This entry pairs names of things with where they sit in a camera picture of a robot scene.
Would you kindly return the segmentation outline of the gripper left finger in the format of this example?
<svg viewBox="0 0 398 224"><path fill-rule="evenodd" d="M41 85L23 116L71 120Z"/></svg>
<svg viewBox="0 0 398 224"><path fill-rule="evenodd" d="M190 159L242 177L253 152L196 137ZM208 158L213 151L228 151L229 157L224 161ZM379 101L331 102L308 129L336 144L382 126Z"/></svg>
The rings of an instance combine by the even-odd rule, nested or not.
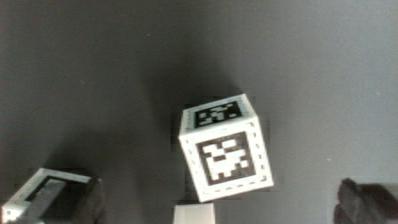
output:
<svg viewBox="0 0 398 224"><path fill-rule="evenodd" d="M23 212L23 224L100 224L103 208L98 178L87 184L50 183Z"/></svg>

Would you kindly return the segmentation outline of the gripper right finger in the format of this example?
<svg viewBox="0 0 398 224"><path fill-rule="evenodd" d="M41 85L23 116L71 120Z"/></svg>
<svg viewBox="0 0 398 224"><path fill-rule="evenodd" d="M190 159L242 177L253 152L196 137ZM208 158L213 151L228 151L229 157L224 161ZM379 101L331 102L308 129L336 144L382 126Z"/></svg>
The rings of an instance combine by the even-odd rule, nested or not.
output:
<svg viewBox="0 0 398 224"><path fill-rule="evenodd" d="M398 224L398 184L341 180L333 224Z"/></svg>

